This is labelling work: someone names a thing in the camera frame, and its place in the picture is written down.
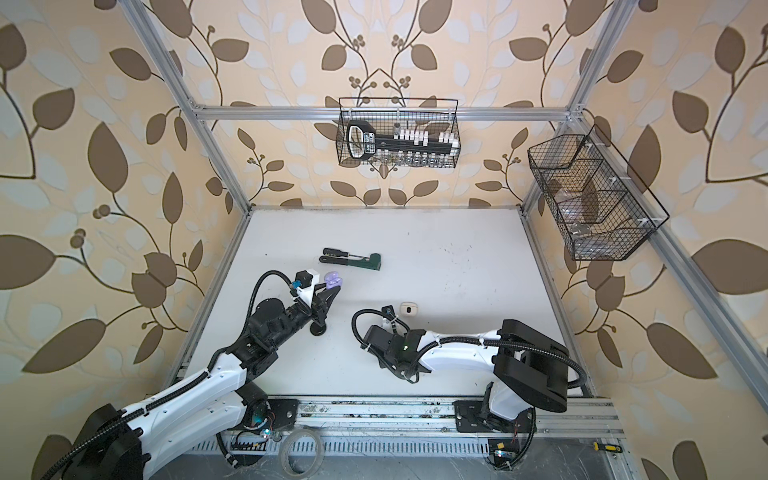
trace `white table surface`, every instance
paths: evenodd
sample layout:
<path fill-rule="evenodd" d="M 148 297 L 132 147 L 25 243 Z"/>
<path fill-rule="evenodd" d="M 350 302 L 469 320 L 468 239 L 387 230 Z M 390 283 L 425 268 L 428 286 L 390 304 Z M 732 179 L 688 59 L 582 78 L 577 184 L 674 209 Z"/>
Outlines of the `white table surface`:
<path fill-rule="evenodd" d="M 320 263 L 324 247 L 358 255 L 381 253 L 380 271 Z M 450 370 L 397 379 L 359 348 L 354 312 L 415 302 L 412 328 L 480 333 L 518 319 L 552 339 L 563 337 L 516 210 L 256 210 L 194 351 L 187 374 L 237 339 L 253 285 L 267 270 L 291 280 L 315 269 L 321 281 L 336 270 L 344 284 L 325 335 L 307 325 L 278 349 L 278 360 L 255 381 L 271 395 L 481 395 L 492 372 Z M 256 304 L 270 296 L 286 306 L 277 277 L 265 281 Z M 380 318 L 361 316 L 358 330 Z"/>

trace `black wire basket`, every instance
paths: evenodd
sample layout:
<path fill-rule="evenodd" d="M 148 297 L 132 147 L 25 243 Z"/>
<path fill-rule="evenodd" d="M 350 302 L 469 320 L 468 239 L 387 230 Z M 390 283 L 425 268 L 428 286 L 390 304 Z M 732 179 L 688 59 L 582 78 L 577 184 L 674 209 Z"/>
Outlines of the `black wire basket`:
<path fill-rule="evenodd" d="M 458 100 L 447 98 L 340 98 L 339 164 L 455 168 L 462 149 L 457 108 Z"/>
<path fill-rule="evenodd" d="M 528 149 L 528 160 L 573 260 L 626 260 L 669 219 L 669 212 L 627 162 L 618 174 L 605 159 L 606 136 L 566 134 Z M 663 211 L 650 212 L 632 194 L 650 194 Z"/>

